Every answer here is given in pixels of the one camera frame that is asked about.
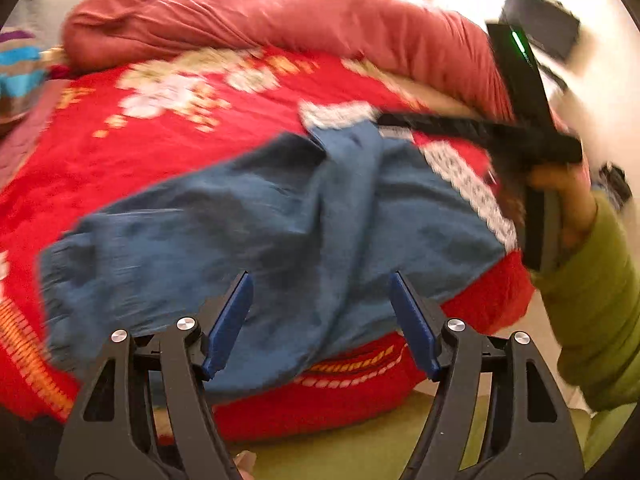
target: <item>metal screw cap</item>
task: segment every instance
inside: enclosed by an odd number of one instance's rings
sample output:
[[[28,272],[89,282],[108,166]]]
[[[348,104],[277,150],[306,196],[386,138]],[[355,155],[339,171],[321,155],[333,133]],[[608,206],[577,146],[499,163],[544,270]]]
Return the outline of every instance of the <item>metal screw cap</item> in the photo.
[[[126,338],[127,338],[127,331],[123,329],[116,330],[113,334],[111,334],[111,340],[114,343],[120,343],[124,341]]]
[[[453,332],[462,332],[465,329],[465,322],[461,319],[449,319],[447,326],[449,330],[453,330]]]
[[[521,345],[528,345],[531,342],[531,338],[526,332],[516,332],[513,338]]]
[[[196,326],[196,320],[193,317],[181,317],[176,325],[179,330],[191,330]]]

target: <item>human hand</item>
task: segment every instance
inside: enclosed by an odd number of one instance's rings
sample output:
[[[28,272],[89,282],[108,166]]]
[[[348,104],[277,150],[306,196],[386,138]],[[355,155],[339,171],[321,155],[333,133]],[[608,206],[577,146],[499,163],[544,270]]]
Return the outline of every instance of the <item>human hand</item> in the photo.
[[[254,470],[256,454],[251,451],[242,451],[234,458],[234,463],[242,480],[254,480],[251,472]]]
[[[566,250],[580,246],[591,233],[598,206],[584,178],[582,166],[543,164],[536,166],[527,176],[527,184],[533,189],[556,190],[562,207],[561,243]],[[522,201],[508,188],[500,190],[498,203],[502,214],[516,224],[524,222]]]

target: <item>striped pillow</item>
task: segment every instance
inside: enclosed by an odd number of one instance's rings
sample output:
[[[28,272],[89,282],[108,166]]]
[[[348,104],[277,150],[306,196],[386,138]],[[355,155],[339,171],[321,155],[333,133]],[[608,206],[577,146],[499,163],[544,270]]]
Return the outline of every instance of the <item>striped pillow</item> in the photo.
[[[18,28],[0,31],[0,136],[37,102],[44,78],[34,35]]]

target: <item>blue towel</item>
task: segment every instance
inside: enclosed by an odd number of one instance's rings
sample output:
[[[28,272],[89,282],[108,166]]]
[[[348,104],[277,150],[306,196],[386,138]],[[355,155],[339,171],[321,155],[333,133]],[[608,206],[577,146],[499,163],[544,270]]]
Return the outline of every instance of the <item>blue towel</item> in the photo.
[[[392,271],[442,302],[504,254],[410,142],[369,121],[281,134],[86,216],[47,248],[47,343],[53,364],[82,376],[112,331],[161,330],[248,270],[254,305],[206,384],[230,400],[395,330]]]

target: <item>white flower pattern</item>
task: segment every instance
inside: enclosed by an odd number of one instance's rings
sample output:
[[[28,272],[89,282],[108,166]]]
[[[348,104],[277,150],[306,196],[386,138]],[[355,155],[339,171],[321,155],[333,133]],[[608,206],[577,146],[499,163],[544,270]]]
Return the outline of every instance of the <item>white flower pattern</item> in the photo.
[[[246,54],[228,48],[201,48],[181,54],[174,60],[180,72],[193,74],[223,74],[243,65]]]
[[[226,76],[226,82],[231,88],[249,93],[274,90],[280,86],[276,76],[267,67],[236,70]]]
[[[137,63],[131,65],[128,70],[122,73],[116,83],[116,88],[121,90],[137,90],[151,83],[159,83],[177,71],[177,67],[168,61],[156,59],[144,63]]]
[[[159,117],[165,110],[181,110],[196,98],[194,87],[198,77],[171,74],[160,82],[152,82],[137,88],[137,93],[124,98],[120,107],[123,114],[139,119]]]

